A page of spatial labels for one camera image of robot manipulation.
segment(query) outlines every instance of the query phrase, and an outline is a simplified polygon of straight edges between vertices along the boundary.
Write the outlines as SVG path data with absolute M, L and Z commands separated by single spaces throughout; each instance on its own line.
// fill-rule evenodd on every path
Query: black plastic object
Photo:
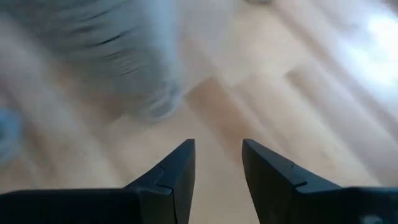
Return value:
M 187 224 L 194 183 L 195 141 L 189 139 L 123 189 L 0 195 L 0 222 Z
M 398 223 L 398 189 L 342 188 L 250 139 L 242 157 L 261 224 Z

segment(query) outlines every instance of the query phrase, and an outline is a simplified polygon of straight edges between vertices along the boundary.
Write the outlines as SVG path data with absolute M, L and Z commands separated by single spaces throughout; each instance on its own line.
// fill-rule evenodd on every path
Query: wooden floor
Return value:
M 396 6 L 177 1 L 185 98 L 158 124 L 120 116 L 112 96 L 83 94 L 66 68 L 1 37 L 8 95 L 27 126 L 21 156 L 0 168 L 1 192 L 121 187 L 187 138 L 197 140 L 191 223 L 258 223 L 244 138 L 337 184 L 398 185 Z

